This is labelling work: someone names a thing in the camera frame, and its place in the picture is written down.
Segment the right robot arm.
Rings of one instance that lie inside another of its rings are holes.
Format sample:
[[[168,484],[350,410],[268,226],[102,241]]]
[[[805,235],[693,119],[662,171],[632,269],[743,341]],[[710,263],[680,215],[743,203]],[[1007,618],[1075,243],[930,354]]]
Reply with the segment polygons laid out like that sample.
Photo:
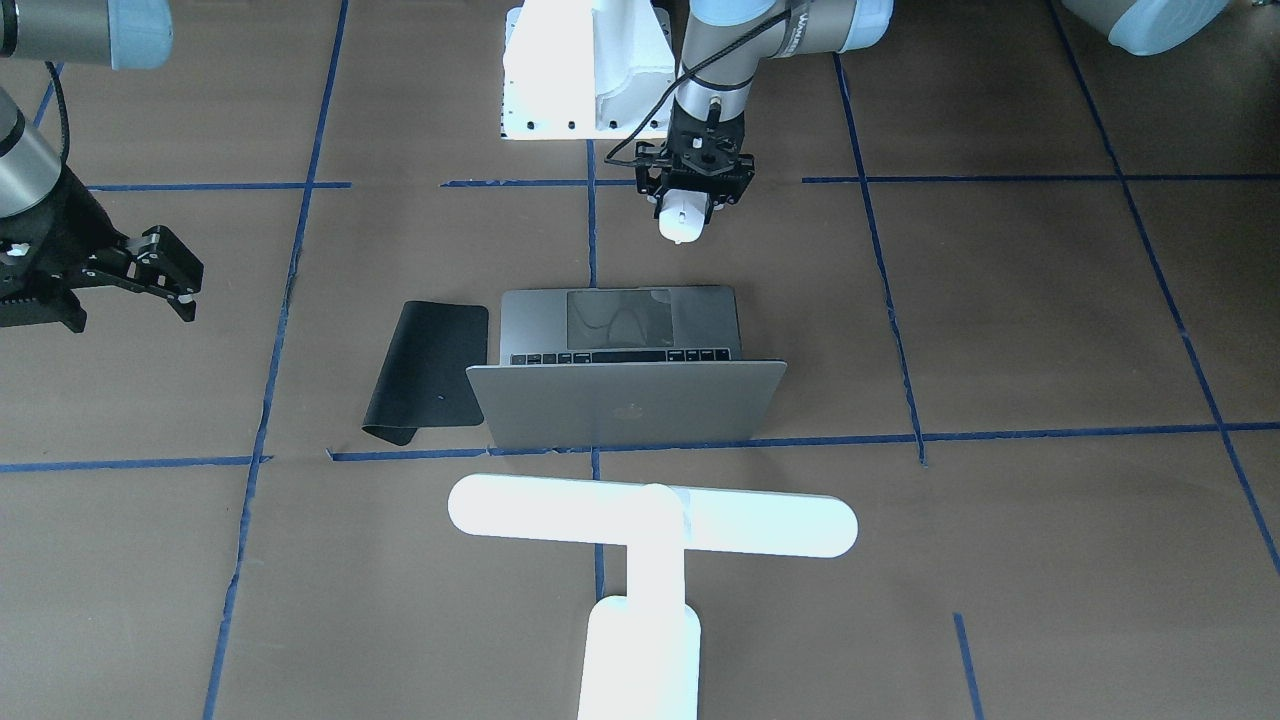
[[[204,264],[165,225],[118,231],[68,163],[70,123],[58,64],[155,69],[172,54],[166,1],[5,1],[3,58],[38,61],[58,105],[59,149],[10,94],[1,119],[1,316],[4,327],[59,323],[81,333],[77,291],[114,286],[196,316]]]

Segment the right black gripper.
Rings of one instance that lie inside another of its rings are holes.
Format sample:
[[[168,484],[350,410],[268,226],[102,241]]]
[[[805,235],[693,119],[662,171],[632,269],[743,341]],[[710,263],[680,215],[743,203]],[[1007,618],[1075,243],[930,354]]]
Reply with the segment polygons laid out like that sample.
[[[138,237],[118,231],[69,167],[50,193],[4,218],[3,250],[26,243],[26,255],[3,263],[1,327],[60,323],[84,331],[87,315],[73,293],[84,266],[87,287],[115,286],[160,297],[186,323],[195,320],[204,264],[165,225]]]

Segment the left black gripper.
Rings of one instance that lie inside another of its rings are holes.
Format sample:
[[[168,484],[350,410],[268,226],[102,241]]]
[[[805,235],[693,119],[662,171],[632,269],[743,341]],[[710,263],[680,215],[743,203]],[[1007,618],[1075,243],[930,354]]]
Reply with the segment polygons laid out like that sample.
[[[701,210],[713,213],[735,205],[755,176],[755,159],[742,154],[745,119],[723,120],[717,104],[698,119],[677,102],[667,140],[659,146],[636,143],[636,190],[663,206],[676,191],[703,193]]]

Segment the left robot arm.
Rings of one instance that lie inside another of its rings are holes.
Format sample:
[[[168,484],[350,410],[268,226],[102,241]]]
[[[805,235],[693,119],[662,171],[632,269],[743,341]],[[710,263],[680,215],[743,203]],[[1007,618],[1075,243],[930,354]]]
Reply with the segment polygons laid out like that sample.
[[[605,161],[634,170],[657,211],[687,201],[710,215],[746,193],[756,164],[746,152],[745,110],[758,67],[769,59],[850,53],[879,42],[891,1],[692,1],[678,72],[655,102],[669,109],[659,143],[630,135],[634,149]]]

